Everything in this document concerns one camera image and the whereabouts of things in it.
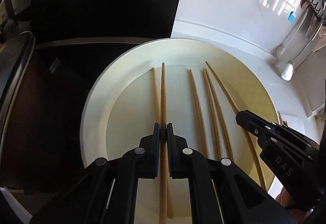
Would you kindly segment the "person's right hand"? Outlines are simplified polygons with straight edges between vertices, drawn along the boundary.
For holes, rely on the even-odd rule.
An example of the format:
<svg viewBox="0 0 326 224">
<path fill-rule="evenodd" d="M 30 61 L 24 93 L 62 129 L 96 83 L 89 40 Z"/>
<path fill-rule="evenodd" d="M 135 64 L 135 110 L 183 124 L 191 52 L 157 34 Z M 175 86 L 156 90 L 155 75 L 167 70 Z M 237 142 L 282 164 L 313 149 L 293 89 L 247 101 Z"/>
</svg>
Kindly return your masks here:
<svg viewBox="0 0 326 224">
<path fill-rule="evenodd" d="M 309 210 L 307 212 L 294 208 L 294 200 L 285 188 L 281 189 L 281 192 L 277 195 L 276 201 L 296 219 L 297 223 L 304 223 L 308 216 L 313 212 Z"/>
</svg>

